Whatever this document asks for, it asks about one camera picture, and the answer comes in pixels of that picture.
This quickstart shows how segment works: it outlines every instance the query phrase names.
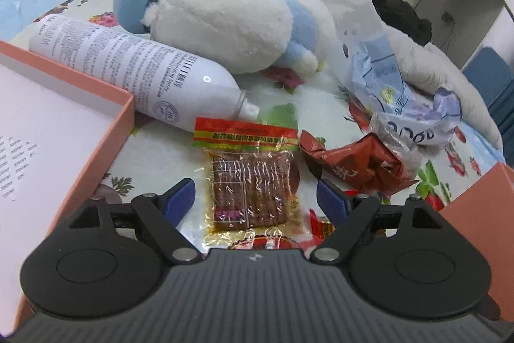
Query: bottle cap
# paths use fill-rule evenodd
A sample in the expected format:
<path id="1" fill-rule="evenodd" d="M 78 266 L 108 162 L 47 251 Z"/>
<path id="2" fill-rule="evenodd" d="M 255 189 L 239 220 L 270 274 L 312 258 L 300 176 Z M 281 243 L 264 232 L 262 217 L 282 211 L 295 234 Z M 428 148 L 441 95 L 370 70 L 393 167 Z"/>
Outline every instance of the bottle cap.
<path id="1" fill-rule="evenodd" d="M 250 104 L 246 99 L 243 101 L 241 105 L 241 111 L 239 112 L 238 119 L 242 121 L 257 121 L 257 117 L 259 116 L 259 112 L 261 110 L 258 106 L 254 104 Z"/>

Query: brown snack food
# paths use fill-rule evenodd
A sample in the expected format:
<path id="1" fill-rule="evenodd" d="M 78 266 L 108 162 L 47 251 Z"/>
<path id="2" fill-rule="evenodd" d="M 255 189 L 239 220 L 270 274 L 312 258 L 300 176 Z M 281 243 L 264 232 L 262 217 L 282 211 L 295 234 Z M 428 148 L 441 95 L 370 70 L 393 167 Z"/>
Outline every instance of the brown snack food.
<path id="1" fill-rule="evenodd" d="M 292 154 L 211 152 L 216 231 L 287 222 Z"/>
<path id="2" fill-rule="evenodd" d="M 408 177 L 403 162 L 374 133 L 340 149 L 327 150 L 310 133 L 302 131 L 300 147 L 310 158 L 311 166 L 328 167 L 359 191 L 393 195 L 417 183 Z"/>

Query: red and yellow label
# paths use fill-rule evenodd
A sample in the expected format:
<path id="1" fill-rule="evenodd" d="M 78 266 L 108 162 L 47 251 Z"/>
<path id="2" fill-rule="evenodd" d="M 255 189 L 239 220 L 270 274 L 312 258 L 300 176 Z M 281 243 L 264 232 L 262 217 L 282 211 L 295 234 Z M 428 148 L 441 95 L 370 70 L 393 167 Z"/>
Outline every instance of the red and yellow label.
<path id="1" fill-rule="evenodd" d="M 298 148 L 298 131 L 244 121 L 197 118 L 193 145 L 210 149 L 291 150 Z"/>

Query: blue chair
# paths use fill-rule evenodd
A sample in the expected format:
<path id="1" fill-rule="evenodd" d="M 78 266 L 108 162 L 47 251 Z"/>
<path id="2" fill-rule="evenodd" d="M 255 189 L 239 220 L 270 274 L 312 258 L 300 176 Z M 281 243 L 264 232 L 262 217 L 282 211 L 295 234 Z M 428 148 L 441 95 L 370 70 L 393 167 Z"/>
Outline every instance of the blue chair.
<path id="1" fill-rule="evenodd" d="M 507 164 L 514 164 L 514 74 L 497 52 L 484 47 L 463 70 L 486 103 L 503 140 Z"/>

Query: ribbed gray surface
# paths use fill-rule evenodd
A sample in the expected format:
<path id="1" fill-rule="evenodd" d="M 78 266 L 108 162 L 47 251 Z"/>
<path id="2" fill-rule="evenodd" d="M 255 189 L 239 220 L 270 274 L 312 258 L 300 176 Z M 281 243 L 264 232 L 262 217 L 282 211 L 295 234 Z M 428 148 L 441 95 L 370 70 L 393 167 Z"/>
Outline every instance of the ribbed gray surface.
<path id="1" fill-rule="evenodd" d="M 340 271 L 297 250 L 213 250 L 170 271 L 117 317 L 70 322 L 37 315 L 15 343 L 497 343 L 475 316 L 417 323 L 361 301 Z"/>

